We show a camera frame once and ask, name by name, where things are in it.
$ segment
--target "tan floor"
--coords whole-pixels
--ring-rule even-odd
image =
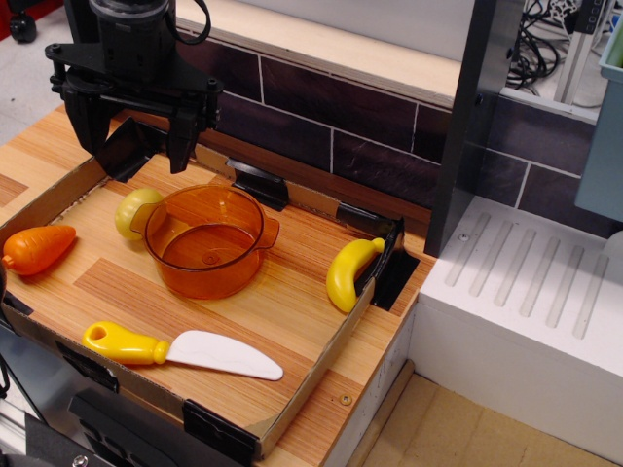
[[[380,433],[373,436],[373,444],[371,443],[371,447],[367,449],[360,446],[363,453],[358,449],[359,452],[355,454],[359,460],[352,461],[350,465],[364,467],[614,465],[523,423],[478,406],[423,377],[413,374],[407,378],[407,385],[389,418],[386,422],[377,420],[377,431]]]

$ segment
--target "toy food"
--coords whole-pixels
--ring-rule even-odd
[[[75,237],[76,230],[70,226],[26,229],[5,242],[2,263],[20,275],[36,274],[56,261]]]
[[[138,232],[134,232],[131,228],[131,222],[139,207],[144,204],[154,204],[163,200],[163,196],[153,188],[139,188],[127,195],[117,207],[115,212],[115,227],[117,232],[121,234],[123,238],[128,240],[140,240],[142,235]]]
[[[138,231],[146,208],[132,221]],[[179,190],[149,211],[144,243],[166,286],[184,297],[215,300],[242,290],[276,242],[279,222],[234,187]]]
[[[350,313],[357,302],[354,290],[357,272],[384,249],[382,238],[361,238],[346,245],[334,258],[327,272],[327,293],[341,311]]]

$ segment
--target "toy banana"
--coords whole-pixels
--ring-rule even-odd
[[[357,302],[354,279],[375,255],[383,253],[385,241],[358,239],[342,248],[334,258],[327,272],[327,293],[331,302],[345,313],[349,313]]]

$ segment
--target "dark purple tile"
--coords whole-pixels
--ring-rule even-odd
[[[240,49],[204,41],[195,46],[177,42],[177,51],[188,63],[225,84],[225,91],[260,101],[259,57]]]
[[[519,208],[604,238],[622,230],[623,223],[575,206],[579,183],[564,173],[532,165]]]
[[[514,207],[527,169],[527,162],[486,151],[476,195]]]
[[[388,146],[411,150],[416,103],[262,58],[271,105]]]
[[[331,130],[230,94],[217,130],[296,161],[330,170]]]
[[[451,113],[420,105],[416,117],[413,153],[429,161],[441,163],[450,126]]]
[[[595,127],[501,98],[489,148],[580,175]]]
[[[431,208],[439,165],[335,131],[333,171],[380,192]]]

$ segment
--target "toy carrot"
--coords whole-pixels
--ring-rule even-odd
[[[70,226],[26,229],[5,242],[2,263],[20,275],[36,274],[56,261],[75,237],[76,230]]]

